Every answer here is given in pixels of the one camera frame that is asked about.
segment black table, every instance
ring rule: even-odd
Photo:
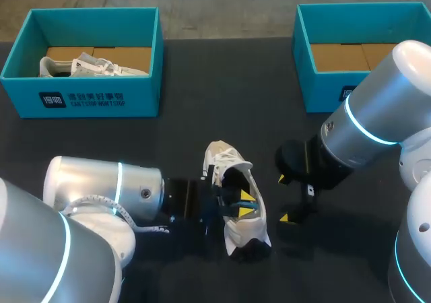
[[[121,302],[390,302],[387,265],[409,191],[394,148],[320,199],[303,226],[277,223],[299,184],[277,183],[276,148],[316,133],[327,114],[304,111],[289,38],[167,40],[157,119],[21,120],[0,89],[0,176],[40,197],[57,155],[200,174],[210,141],[234,145],[267,206],[269,258],[206,255],[186,230],[137,236]],[[10,44],[0,44],[0,67]]]

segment white sneaker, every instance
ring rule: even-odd
[[[255,209],[240,208],[238,217],[223,217],[224,240],[228,255],[232,255],[236,248],[246,246],[252,239],[271,246],[267,233],[265,204],[250,172],[253,165],[245,161],[235,148],[224,141],[213,141],[209,144],[203,162],[204,176],[207,176],[209,165],[214,165],[213,184],[219,187],[225,187],[227,179],[242,178],[246,181],[245,184],[249,190],[242,188],[244,193],[241,191],[241,194],[244,194],[244,198],[241,197],[241,200],[255,205]],[[220,201],[221,206],[225,205],[222,203],[222,197],[220,197]]]
[[[39,75],[40,77],[148,76],[148,73],[121,67],[106,59],[97,59],[87,53],[82,53],[72,61],[54,61],[50,57],[43,57],[39,63]]]

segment cardboard insert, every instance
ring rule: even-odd
[[[87,53],[118,66],[150,73],[151,52],[151,47],[49,47],[46,55],[55,61],[72,61],[81,53]]]
[[[372,71],[396,44],[311,44],[317,71]]]

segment cable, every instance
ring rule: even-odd
[[[67,216],[74,214],[77,210],[76,208],[82,203],[93,203],[97,205],[102,205],[104,207],[109,207],[110,209],[116,209],[117,212],[124,218],[124,220],[130,225],[134,232],[161,232],[168,234],[169,229],[167,226],[150,226],[150,227],[139,227],[133,221],[132,217],[127,213],[126,209],[116,203],[115,201],[109,199],[108,197],[103,197],[102,195],[87,195],[78,200],[71,202],[61,213]]]

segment glowing blue ring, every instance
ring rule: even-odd
[[[377,141],[378,143],[382,143],[383,145],[396,145],[398,143],[394,143],[392,141],[385,141],[383,139],[380,139],[374,135],[372,135],[371,133],[369,133],[363,126],[361,126],[361,124],[356,120],[356,118],[353,116],[351,110],[350,110],[350,106],[349,106],[349,96],[347,97],[347,99],[345,99],[345,110],[347,111],[347,114],[350,117],[350,120],[352,120],[353,124],[355,124],[355,126],[357,126],[357,128],[359,130],[361,130],[361,132],[367,136],[368,138],[371,138],[374,141]]]
[[[404,277],[403,272],[401,271],[401,268],[399,266],[399,262],[398,262],[398,255],[397,255],[397,241],[398,241],[398,234],[397,237],[395,238],[395,261],[397,262],[397,266],[398,266],[398,271],[399,274],[401,275],[401,277],[403,278],[404,283],[407,285],[407,287],[409,288],[410,292],[413,293],[413,295],[419,300],[419,302],[421,303],[425,303],[425,301],[423,299],[421,299],[415,291],[413,291],[413,288],[411,288],[410,284],[407,282],[407,280]]]
[[[63,223],[65,225],[65,231],[66,231],[65,251],[63,253],[63,259],[61,259],[61,264],[60,264],[59,271],[57,272],[57,276],[55,276],[54,282],[51,284],[49,291],[46,293],[41,303],[48,303],[50,299],[53,297],[55,291],[57,290],[60,284],[61,278],[63,278],[63,274],[65,273],[65,270],[66,270],[67,261],[69,260],[70,243],[71,243],[70,227],[69,227],[69,224],[67,223],[66,218],[63,216],[63,214],[60,213],[60,216],[61,216],[61,219],[63,220]]]
[[[123,165],[119,163],[119,173],[117,176],[117,189],[115,190],[115,203],[118,204],[120,201],[120,193],[121,193],[121,185],[123,183]],[[112,212],[114,214],[117,214],[117,209],[112,209]]]

